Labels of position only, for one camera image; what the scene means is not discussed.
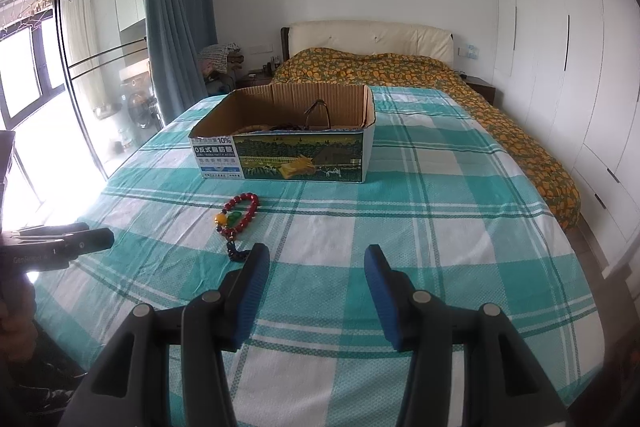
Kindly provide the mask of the person left hand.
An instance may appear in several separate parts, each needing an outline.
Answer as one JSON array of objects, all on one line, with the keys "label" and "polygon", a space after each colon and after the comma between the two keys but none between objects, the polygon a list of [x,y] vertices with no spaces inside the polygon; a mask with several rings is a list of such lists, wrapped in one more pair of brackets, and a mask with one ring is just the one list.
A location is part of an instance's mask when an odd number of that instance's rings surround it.
[{"label": "person left hand", "polygon": [[16,295],[20,305],[15,311],[1,305],[1,354],[9,362],[26,362],[34,355],[38,337],[35,289],[26,274],[17,283]]}]

